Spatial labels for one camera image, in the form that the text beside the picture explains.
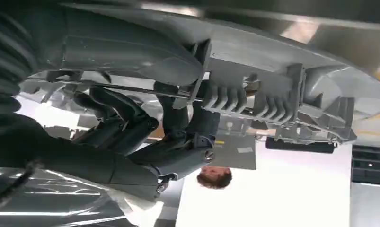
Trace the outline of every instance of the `robotic arm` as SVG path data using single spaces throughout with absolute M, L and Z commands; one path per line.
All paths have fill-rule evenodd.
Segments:
M 196 127 L 134 153 L 158 122 L 126 96 L 99 87 L 89 96 L 74 94 L 101 119 L 75 141 L 52 138 L 33 119 L 13 113 L 19 103 L 12 96 L 30 75 L 105 65 L 174 86 L 192 84 L 203 73 L 188 50 L 141 26 L 62 6 L 0 3 L 0 167 L 39 160 L 45 169 L 152 199 L 162 191 L 158 179 L 180 179 L 213 159 L 214 133 Z

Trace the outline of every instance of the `black cable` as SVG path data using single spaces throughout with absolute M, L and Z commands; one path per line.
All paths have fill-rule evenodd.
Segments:
M 39 161 L 32 161 L 28 163 L 24 173 L 17 178 L 9 187 L 0 193 L 0 208 L 4 207 L 12 198 L 12 196 L 23 187 L 35 174 L 35 171 L 41 167 Z

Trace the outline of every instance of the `metal rod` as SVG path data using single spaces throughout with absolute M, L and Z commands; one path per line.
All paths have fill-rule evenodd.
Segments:
M 144 88 L 138 88 L 138 87 L 127 87 L 122 85 L 116 85 L 116 84 L 104 84 L 104 83 L 96 83 L 94 81 L 90 80 L 81 80 L 81 81 L 73 81 L 68 79 L 56 79 L 53 82 L 49 82 L 44 78 L 27 78 L 26 81 L 30 82 L 48 82 L 48 83 L 59 83 L 59 84 L 76 84 L 76 85 L 90 85 L 90 86 L 99 86 L 99 87 L 106 87 L 106 88 L 112 88 L 112 89 L 118 89 L 118 90 L 124 90 L 124 91 L 134 91 L 134 92 L 141 92 L 146 94 L 152 94 L 156 96 L 166 96 L 171 98 L 184 98 L 189 99 L 190 96 L 186 95 L 179 95 L 179 94 L 171 94 L 171 93 L 162 93 L 154 90 L 144 89 Z M 203 100 L 200 98 L 196 98 L 195 101 L 202 102 Z

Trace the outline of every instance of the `black panel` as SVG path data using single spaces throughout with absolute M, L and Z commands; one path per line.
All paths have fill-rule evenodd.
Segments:
M 353 146 L 353 182 L 380 184 L 380 148 Z

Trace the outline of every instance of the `white surface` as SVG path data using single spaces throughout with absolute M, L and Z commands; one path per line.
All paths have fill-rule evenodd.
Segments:
M 380 185 L 353 183 L 351 227 L 380 227 Z
M 42 126 L 77 128 L 78 119 L 80 117 L 78 114 L 61 110 L 45 103 L 39 104 L 21 96 L 17 96 L 16 99 L 21 103 L 21 109 L 17 111 L 17 113 L 35 119 Z
M 232 169 L 224 190 L 186 177 L 177 227 L 349 227 L 352 145 L 334 154 L 265 149 L 256 145 L 257 170 Z

